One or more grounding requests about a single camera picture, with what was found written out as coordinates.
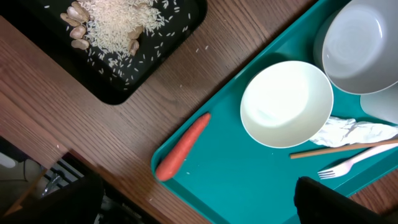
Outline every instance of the green tray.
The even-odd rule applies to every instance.
[[[213,223],[300,223],[295,183],[309,176],[350,196],[398,166],[396,149],[356,164],[347,175],[320,180],[317,172],[360,151],[290,160],[292,152],[321,148],[307,141],[288,149],[260,145],[245,132],[239,114],[243,91],[264,68],[286,60],[313,63],[315,35],[323,21],[349,1],[320,0],[205,103],[152,158],[152,170],[202,114],[212,115],[178,174],[162,184]],[[386,123],[365,114],[359,96],[333,87],[332,116]]]

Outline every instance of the white bowl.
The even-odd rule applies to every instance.
[[[314,57],[340,90],[361,95],[398,82],[397,9],[397,0],[352,0],[334,18],[322,59]]]
[[[333,90],[317,67],[281,62],[258,73],[244,91],[241,119],[258,143],[286,148],[309,140],[326,123]]]

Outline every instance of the brown chopstick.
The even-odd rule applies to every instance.
[[[323,154],[344,152],[344,151],[349,151],[349,150],[354,150],[354,149],[362,149],[365,147],[374,147],[374,146],[381,146],[381,145],[385,145],[385,144],[396,144],[396,143],[398,143],[398,139],[391,139],[391,140],[375,142],[375,143],[359,143],[359,144],[352,144],[352,145],[341,146],[341,147],[336,147],[336,148],[326,148],[326,149],[318,149],[318,150],[309,151],[309,152],[292,153],[290,155],[290,158],[291,159],[300,159],[300,158],[304,158],[304,157],[318,156],[318,155],[323,155]]]

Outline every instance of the white plastic fork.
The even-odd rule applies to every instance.
[[[346,161],[342,162],[341,164],[338,164],[337,166],[334,166],[330,169],[326,169],[326,170],[322,170],[322,171],[318,172],[319,178],[321,178],[321,180],[323,180],[323,179],[336,178],[336,177],[341,177],[343,175],[346,175],[351,170],[351,167],[355,163],[360,162],[369,157],[372,157],[374,155],[377,155],[379,153],[388,151],[397,146],[398,146],[398,144],[386,144],[386,145],[382,145],[382,146],[372,147],[372,148],[352,157],[351,159],[347,159]]]

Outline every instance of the carrot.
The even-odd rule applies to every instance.
[[[199,117],[183,134],[178,143],[167,154],[166,158],[159,164],[155,173],[160,181],[169,180],[178,172],[199,135],[209,123],[210,117],[211,115],[209,113]]]

